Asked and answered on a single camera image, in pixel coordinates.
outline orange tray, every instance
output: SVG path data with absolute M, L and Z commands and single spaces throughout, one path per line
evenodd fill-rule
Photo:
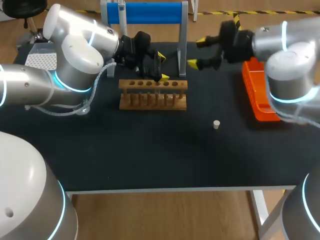
M 257 120 L 262 122 L 280 121 L 268 102 L 264 70 L 264 65 L 254 57 L 250 61 L 244 62 L 242 76 L 246 91 Z

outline yellow black hazard tape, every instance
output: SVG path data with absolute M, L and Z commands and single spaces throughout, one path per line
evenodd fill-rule
M 233 15 L 233 14 L 311 14 L 320 15 L 320 11 L 269 11 L 269 10 L 259 10 L 259 11 L 200 11 L 197 13 L 201 15 Z
M 235 23 L 235 26 L 238 30 L 242 30 L 241 24 L 240 24 L 240 18 L 239 18 L 239 14 L 234 13 L 233 15 L 233 21 Z
M 100 14 L 101 11 L 94 11 L 94 10 L 79 10 L 79 9 L 75 9 L 74 10 L 77 13 L 82 13 L 82 14 Z

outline wooden floor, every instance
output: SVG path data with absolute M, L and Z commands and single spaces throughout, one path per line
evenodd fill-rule
M 73 9 L 99 10 L 99 0 L 56 0 Z M 318 10 L 317 0 L 199 0 L 199 11 L 214 10 Z M 99 15 L 89 14 L 100 20 Z M 46 13 L 35 18 L 38 27 Z M 245 29 L 301 18 L 301 15 L 242 15 Z M 226 15 L 199 16 L 188 23 L 188 41 L 216 35 Z M 15 42 L 23 32 L 22 20 L 0 22 L 0 63 L 12 63 Z M 130 25 L 128 33 L 150 33 L 153 42 L 176 42 L 177 25 Z M 280 199 L 281 191 L 264 192 L 268 210 Z M 255 240 L 257 231 L 247 192 L 179 192 L 80 195 L 75 207 L 79 240 Z M 279 233 L 274 240 L 282 239 Z

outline white perforated panel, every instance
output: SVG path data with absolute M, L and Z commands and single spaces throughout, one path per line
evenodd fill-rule
M 25 65 L 37 69 L 55 70 L 57 68 L 57 54 L 55 52 L 29 54 Z

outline black stool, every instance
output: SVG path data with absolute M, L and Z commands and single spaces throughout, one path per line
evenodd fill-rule
M 11 18 L 24 19 L 24 28 L 29 32 L 20 36 L 16 42 L 17 50 L 24 44 L 43 43 L 43 29 L 36 28 L 33 17 L 42 13 L 47 7 L 47 0 L 4 0 L 3 12 Z

